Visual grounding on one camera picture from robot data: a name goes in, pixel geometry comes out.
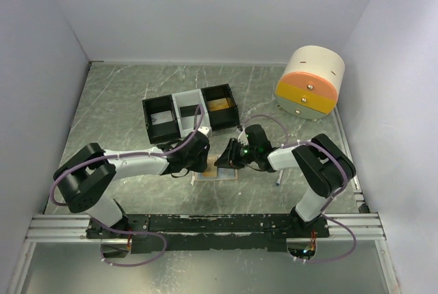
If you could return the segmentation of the beige leather card holder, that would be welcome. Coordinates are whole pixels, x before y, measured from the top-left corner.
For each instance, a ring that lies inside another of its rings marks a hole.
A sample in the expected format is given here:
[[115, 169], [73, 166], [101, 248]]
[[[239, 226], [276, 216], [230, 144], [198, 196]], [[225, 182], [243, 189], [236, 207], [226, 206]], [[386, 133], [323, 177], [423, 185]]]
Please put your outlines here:
[[234, 169], [218, 168], [218, 176], [216, 178], [203, 178], [201, 176], [203, 172], [194, 172], [191, 183], [194, 184], [196, 181], [234, 181], [238, 178], [238, 172]]

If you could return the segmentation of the gold VIP card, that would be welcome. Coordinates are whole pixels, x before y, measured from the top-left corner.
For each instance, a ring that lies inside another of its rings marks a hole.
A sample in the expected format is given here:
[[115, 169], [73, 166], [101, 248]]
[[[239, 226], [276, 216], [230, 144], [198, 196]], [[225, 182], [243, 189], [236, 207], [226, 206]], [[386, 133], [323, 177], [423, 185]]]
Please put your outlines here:
[[203, 178], [216, 178], [218, 176], [218, 168], [215, 166], [215, 162], [217, 161], [217, 155], [209, 155], [207, 158], [207, 168], [201, 174]]

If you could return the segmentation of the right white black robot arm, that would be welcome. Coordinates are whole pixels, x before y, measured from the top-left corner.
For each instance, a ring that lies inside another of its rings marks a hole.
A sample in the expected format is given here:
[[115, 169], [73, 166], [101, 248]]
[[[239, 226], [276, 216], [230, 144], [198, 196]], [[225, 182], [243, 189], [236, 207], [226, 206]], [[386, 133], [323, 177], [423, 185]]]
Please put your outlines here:
[[325, 134], [300, 144], [274, 147], [261, 125], [244, 130], [246, 143], [229, 140], [215, 166], [240, 170], [256, 163], [260, 172], [280, 172], [300, 168], [308, 188], [291, 210], [291, 232], [300, 238], [314, 229], [314, 220], [322, 215], [338, 191], [345, 188], [357, 171], [352, 161]]

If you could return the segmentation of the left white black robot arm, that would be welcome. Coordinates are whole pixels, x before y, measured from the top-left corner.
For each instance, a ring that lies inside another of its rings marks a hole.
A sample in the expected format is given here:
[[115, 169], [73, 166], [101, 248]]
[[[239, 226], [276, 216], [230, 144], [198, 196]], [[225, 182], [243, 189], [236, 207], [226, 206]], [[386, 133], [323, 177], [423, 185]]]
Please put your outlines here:
[[182, 141], [147, 150], [116, 152], [97, 143], [83, 147], [53, 175], [51, 201], [71, 213], [86, 213], [103, 225], [113, 239], [124, 236], [129, 219], [122, 207], [105, 196], [112, 181], [141, 175], [171, 175], [182, 171], [204, 172], [210, 143], [200, 131]]

